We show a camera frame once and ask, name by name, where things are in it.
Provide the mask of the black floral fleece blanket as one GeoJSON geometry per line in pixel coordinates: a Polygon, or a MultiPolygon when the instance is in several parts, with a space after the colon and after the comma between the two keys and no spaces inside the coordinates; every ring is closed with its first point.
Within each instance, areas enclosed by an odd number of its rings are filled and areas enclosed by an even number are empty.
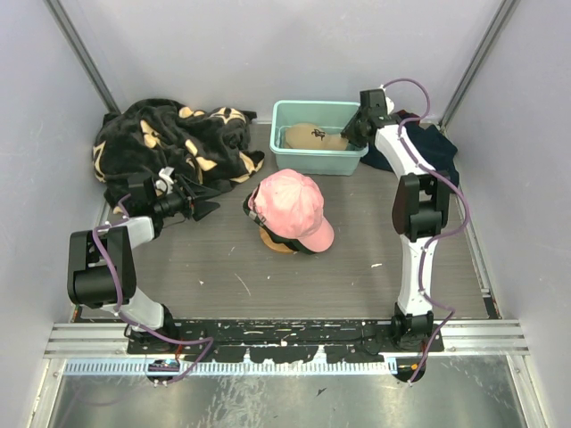
{"type": "Polygon", "coordinates": [[[254,111],[218,107],[193,110],[175,100],[144,99],[121,114],[108,113],[92,149],[95,178],[115,208],[128,193],[128,178],[155,179],[172,168],[198,185],[227,193],[256,174],[265,153],[250,149],[254,111]]]}

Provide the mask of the pink baseball cap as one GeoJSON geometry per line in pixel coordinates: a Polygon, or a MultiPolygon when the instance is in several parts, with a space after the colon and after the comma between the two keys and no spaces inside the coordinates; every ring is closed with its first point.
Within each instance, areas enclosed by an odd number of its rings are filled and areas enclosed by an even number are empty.
{"type": "Polygon", "coordinates": [[[292,169],[264,178],[244,202],[247,215],[271,235],[311,253],[327,251],[335,239],[324,207],[315,181],[292,169]]]}

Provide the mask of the wooden hat stand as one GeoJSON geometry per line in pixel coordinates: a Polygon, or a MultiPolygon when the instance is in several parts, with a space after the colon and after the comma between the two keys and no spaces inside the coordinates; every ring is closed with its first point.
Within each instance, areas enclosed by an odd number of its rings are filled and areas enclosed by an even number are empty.
{"type": "Polygon", "coordinates": [[[290,247],[288,247],[285,243],[277,243],[274,242],[272,240],[272,238],[270,237],[269,233],[263,229],[262,227],[260,228],[260,237],[262,242],[272,251],[276,252],[276,253],[280,253],[280,254],[295,254],[296,250],[292,250],[290,247]]]}

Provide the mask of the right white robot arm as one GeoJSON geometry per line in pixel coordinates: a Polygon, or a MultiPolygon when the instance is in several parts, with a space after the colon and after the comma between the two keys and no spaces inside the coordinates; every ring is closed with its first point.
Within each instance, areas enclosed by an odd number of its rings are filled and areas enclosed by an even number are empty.
{"type": "Polygon", "coordinates": [[[398,178],[392,222],[401,238],[401,289],[390,337],[399,350],[417,345],[427,350],[434,342],[434,304],[429,300],[433,258],[436,237],[448,222],[450,188],[434,176],[400,118],[390,112],[382,87],[360,92],[360,107],[342,136],[359,148],[377,149],[398,178]]]}

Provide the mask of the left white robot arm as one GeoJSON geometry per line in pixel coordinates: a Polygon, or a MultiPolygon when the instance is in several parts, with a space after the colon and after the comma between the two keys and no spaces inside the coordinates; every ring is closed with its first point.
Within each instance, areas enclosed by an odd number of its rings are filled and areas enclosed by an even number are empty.
{"type": "Polygon", "coordinates": [[[117,201],[121,220],[70,236],[67,293],[82,307],[101,309],[126,324],[125,336],[159,353],[176,346],[203,345],[181,339],[167,307],[137,286],[132,251],[160,236],[164,219],[178,214],[198,221],[215,211],[219,191],[197,184],[171,167],[159,174],[137,172],[127,178],[127,193],[117,201]]]}

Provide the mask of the tan baseball cap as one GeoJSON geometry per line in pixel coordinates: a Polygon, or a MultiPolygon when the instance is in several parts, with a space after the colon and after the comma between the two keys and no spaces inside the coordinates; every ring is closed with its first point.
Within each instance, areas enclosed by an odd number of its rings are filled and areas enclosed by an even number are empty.
{"type": "Polygon", "coordinates": [[[349,141],[340,134],[328,134],[310,123],[299,123],[284,133],[283,146],[295,150],[345,151],[349,141]]]}

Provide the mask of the teal plastic bin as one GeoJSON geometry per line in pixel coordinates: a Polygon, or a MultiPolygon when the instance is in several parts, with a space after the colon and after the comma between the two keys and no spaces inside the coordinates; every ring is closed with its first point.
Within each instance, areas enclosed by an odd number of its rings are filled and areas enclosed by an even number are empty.
{"type": "Polygon", "coordinates": [[[281,100],[274,104],[269,148],[279,169],[303,174],[350,176],[368,148],[352,144],[345,151],[295,150],[283,146],[284,133],[293,125],[310,123],[328,134],[340,134],[359,105],[352,102],[281,100]]]}

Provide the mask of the navy blue sweater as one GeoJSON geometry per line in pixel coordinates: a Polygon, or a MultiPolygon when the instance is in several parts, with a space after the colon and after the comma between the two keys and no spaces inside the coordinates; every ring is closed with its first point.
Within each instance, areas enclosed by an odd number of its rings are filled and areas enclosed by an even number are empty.
{"type": "Polygon", "coordinates": [[[422,128],[416,121],[418,115],[405,110],[397,111],[401,120],[413,118],[405,125],[407,135],[420,155],[438,171],[446,171],[450,181],[459,186],[460,175],[454,165],[457,147],[435,125],[422,128]]]}

